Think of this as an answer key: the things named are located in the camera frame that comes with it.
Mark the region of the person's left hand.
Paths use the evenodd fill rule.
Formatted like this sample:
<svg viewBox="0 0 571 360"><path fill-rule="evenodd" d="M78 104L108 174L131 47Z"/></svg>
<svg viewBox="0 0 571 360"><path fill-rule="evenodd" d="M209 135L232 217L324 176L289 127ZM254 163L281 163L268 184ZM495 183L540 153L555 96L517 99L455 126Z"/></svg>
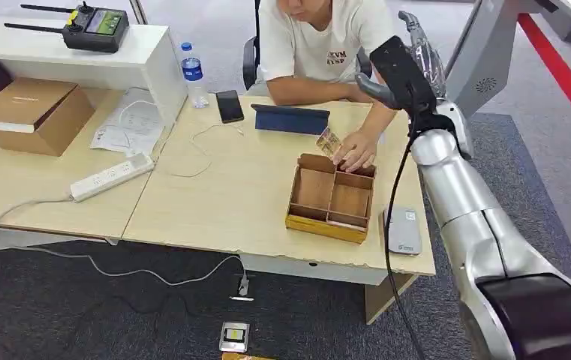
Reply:
<svg viewBox="0 0 571 360"><path fill-rule="evenodd" d="M351 133L343 139L334 154L334 165L347 173L370 167L377 155L377 140L377 135L364 130Z"/></svg>

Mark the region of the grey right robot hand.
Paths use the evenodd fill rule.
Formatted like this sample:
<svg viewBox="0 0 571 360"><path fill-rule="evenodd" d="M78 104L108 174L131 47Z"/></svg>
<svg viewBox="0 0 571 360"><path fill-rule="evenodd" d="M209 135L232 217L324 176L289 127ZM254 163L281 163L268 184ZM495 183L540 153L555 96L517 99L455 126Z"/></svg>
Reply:
<svg viewBox="0 0 571 360"><path fill-rule="evenodd" d="M366 75L356 75L358 87L370 97L394 110L404 110L417 132L442 129L453 131L452 120L437 114L439 101L446 97L446 77L442 61L428 41L418 18L399 11L410 35L410 46L393 36L369 55L386 85L372 82Z"/></svg>

